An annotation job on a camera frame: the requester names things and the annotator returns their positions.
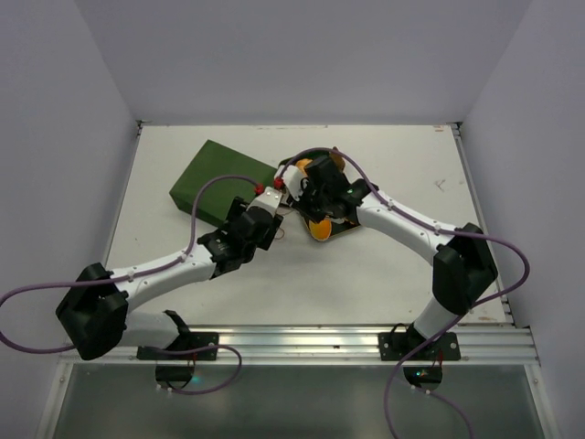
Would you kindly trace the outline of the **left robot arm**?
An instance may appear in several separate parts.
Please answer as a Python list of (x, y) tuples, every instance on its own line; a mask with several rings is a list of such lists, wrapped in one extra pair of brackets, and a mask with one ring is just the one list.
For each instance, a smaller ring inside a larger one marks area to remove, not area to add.
[(190, 347), (186, 324), (174, 312), (149, 315), (139, 307), (188, 284), (234, 272), (257, 250), (268, 250), (282, 223), (281, 199), (273, 188), (250, 203), (235, 198), (218, 229), (157, 260), (115, 270), (101, 263), (87, 266), (56, 309), (80, 357), (94, 360), (131, 346), (182, 358)]

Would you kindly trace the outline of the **orange sugared fake bun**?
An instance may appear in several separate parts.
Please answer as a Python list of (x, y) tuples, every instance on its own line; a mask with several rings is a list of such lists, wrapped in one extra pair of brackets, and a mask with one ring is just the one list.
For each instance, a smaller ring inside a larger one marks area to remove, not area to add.
[(332, 228), (332, 223), (329, 219), (323, 219), (319, 222), (310, 220), (308, 222), (308, 230), (317, 241), (327, 241), (331, 236)]

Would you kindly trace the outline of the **brown fake croissant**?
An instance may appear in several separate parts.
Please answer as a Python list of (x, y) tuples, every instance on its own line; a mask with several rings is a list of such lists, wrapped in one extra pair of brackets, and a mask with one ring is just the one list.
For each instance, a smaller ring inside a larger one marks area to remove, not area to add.
[(332, 160), (334, 161), (336, 167), (340, 170), (340, 171), (344, 171), (346, 168), (346, 161), (345, 159), (341, 156), (339, 149), (334, 146), (330, 152), (330, 157), (332, 158)]

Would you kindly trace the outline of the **round yellow fake bun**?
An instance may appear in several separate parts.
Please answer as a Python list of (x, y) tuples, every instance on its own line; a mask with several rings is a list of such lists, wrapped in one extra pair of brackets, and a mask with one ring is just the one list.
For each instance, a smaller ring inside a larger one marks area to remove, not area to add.
[(295, 166), (306, 176), (306, 168), (313, 162), (312, 159), (304, 158), (296, 162)]

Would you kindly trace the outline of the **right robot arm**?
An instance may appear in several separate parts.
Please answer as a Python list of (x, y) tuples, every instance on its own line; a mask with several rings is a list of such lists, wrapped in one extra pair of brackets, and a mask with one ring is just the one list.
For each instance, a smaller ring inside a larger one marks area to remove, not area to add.
[(465, 316), (496, 280), (498, 271), (483, 231), (429, 219), (381, 192), (366, 177), (349, 181), (329, 155), (279, 173), (288, 204), (313, 222), (342, 220), (385, 234), (431, 267), (431, 299), (404, 333), (388, 343), (400, 355), (427, 359), (440, 347), (438, 333)]

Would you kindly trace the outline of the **green brown paper bag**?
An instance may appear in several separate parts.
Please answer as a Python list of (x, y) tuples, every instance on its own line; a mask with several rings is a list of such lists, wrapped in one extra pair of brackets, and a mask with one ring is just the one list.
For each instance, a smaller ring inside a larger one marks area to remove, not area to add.
[(208, 140), (171, 187), (169, 195), (176, 207), (193, 220), (219, 227), (235, 197), (250, 203), (256, 196), (256, 187), (270, 187), (275, 173), (272, 166)]

